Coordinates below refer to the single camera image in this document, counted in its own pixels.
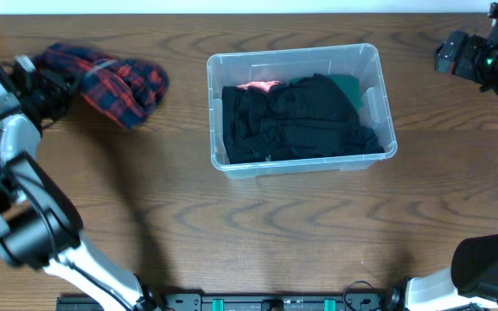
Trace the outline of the red navy plaid shirt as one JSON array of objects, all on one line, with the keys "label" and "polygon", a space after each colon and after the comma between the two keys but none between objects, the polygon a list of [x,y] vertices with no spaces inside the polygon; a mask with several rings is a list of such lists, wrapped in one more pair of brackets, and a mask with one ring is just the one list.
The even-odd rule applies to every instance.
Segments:
[{"label": "red navy plaid shirt", "polygon": [[158,64],[111,56],[96,48],[55,43],[35,57],[35,64],[81,77],[84,100],[128,130],[144,123],[169,89],[169,76]]}]

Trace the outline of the dark green garment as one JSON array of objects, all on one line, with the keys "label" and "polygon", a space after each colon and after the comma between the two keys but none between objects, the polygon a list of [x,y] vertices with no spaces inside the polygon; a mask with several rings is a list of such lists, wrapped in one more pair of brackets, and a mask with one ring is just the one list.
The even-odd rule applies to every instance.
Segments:
[{"label": "dark green garment", "polygon": [[357,115],[362,107],[360,81],[343,74],[314,74],[293,79],[278,102],[308,117]]}]

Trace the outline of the black garment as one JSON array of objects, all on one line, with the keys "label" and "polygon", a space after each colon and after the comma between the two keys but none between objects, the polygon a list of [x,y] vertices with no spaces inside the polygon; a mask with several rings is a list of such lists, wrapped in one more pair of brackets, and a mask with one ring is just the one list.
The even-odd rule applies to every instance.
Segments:
[{"label": "black garment", "polygon": [[283,101],[289,86],[269,92],[237,86],[222,88],[223,143],[230,163],[277,162],[301,159],[380,154],[385,150],[359,114],[337,117],[297,115]]}]

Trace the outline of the clear plastic storage bin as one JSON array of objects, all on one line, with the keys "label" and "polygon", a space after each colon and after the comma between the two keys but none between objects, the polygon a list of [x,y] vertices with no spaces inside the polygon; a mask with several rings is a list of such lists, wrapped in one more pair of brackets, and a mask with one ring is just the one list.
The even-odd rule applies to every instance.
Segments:
[{"label": "clear plastic storage bin", "polygon": [[[279,80],[322,75],[350,75],[360,81],[361,124],[373,130],[384,152],[371,155],[337,156],[280,162],[230,163],[223,143],[224,86],[253,81]],[[214,54],[207,60],[207,92],[210,129],[210,160],[230,179],[322,170],[366,169],[393,157],[398,143],[392,121],[386,84],[378,49],[369,43],[295,48],[245,53]]]}]

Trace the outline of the pink printed shirt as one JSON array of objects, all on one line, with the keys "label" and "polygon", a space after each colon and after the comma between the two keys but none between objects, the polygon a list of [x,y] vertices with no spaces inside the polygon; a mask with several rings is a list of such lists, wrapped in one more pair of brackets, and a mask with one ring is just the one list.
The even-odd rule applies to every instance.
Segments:
[{"label": "pink printed shirt", "polygon": [[242,90],[248,90],[250,88],[256,88],[264,92],[269,92],[273,87],[282,85],[281,81],[252,81],[246,84],[238,85],[237,88]]}]

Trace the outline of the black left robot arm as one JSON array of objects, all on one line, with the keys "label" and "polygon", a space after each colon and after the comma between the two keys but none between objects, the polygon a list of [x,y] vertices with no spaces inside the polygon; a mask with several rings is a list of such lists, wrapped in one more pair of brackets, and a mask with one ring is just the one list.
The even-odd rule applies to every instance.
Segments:
[{"label": "black left robot arm", "polygon": [[105,310],[162,310],[135,273],[93,244],[72,201],[36,160],[43,121],[67,114],[79,83],[26,56],[0,64],[0,258],[70,282]]}]

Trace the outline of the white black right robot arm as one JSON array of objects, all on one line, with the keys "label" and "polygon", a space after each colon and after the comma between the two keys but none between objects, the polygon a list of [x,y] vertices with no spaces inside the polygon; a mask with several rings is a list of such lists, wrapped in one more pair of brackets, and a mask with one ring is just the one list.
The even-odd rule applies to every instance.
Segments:
[{"label": "white black right robot arm", "polygon": [[470,14],[424,15],[397,41],[409,64],[389,65],[399,156],[385,177],[386,218],[404,253],[399,273],[405,310],[445,310],[467,303],[458,294],[450,260],[469,239],[498,234],[498,100],[469,82],[443,76],[429,56],[452,26],[472,28]]}]

